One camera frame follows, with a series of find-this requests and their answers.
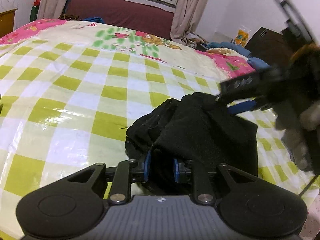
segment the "checkered tablecloth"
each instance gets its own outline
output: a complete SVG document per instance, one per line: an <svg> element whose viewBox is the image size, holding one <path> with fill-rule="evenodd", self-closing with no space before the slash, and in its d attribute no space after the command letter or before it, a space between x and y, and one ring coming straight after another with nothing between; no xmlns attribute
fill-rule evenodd
<svg viewBox="0 0 320 240"><path fill-rule="evenodd" d="M187 51L190 59L206 62ZM125 132L136 119L167 98L218 94L219 81L218 70L208 77L127 51L65 40L34 37L0 46L0 236L22 236L15 207L24 195L93 163L116 166L127 158ZM273 113L242 116L259 125L259 175L300 192L312 174L290 161L281 133L273 129ZM313 186L304 200L310 204L317 192Z"/></svg>

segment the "maroon headboard cover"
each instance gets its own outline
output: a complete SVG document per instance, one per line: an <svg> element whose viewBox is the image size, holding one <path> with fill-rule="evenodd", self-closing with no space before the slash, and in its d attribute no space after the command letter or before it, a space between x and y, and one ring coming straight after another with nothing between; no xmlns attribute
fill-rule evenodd
<svg viewBox="0 0 320 240"><path fill-rule="evenodd" d="M71 0L66 14L101 17L106 24L170 39L173 13L125 0Z"/></svg>

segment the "folded black clothing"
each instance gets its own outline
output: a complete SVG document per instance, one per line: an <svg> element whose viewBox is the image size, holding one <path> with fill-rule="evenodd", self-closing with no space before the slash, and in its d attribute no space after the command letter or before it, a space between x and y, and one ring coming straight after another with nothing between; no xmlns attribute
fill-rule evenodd
<svg viewBox="0 0 320 240"><path fill-rule="evenodd" d="M230 115L215 98L196 92L181 101L168 99L127 129L128 157L139 160L150 150L149 183L163 194L186 191L174 183L173 158L201 162L207 171L227 163L257 175L257 125Z"/></svg>

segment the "gloved hand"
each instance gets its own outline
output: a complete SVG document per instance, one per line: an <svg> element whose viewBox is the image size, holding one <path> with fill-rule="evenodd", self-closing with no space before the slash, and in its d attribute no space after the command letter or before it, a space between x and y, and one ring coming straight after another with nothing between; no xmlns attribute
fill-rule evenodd
<svg viewBox="0 0 320 240"><path fill-rule="evenodd" d="M302 171L311 171L311 160L308 155L308 148L303 138L301 128L306 130L318 129L318 141L320 142L320 101L315 102L311 107L304 111L299 119L288 102L283 102L274 107L278 114L276 119L276 129L285 130L281 138L287 147L291 160Z"/></svg>

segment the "silver bolt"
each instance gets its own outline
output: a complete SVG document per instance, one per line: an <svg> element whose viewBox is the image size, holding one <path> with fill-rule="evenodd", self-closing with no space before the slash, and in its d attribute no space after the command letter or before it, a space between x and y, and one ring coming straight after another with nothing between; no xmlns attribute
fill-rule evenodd
<svg viewBox="0 0 320 240"><path fill-rule="evenodd" d="M198 200L207 203L213 200L213 196L211 196L210 194L201 194L198 196Z"/></svg>
<svg viewBox="0 0 320 240"><path fill-rule="evenodd" d="M112 200L113 202L124 201L124 200L125 200L125 195L120 194L120 193L116 193L116 194L113 194L113 195L110 197L110 200Z"/></svg>

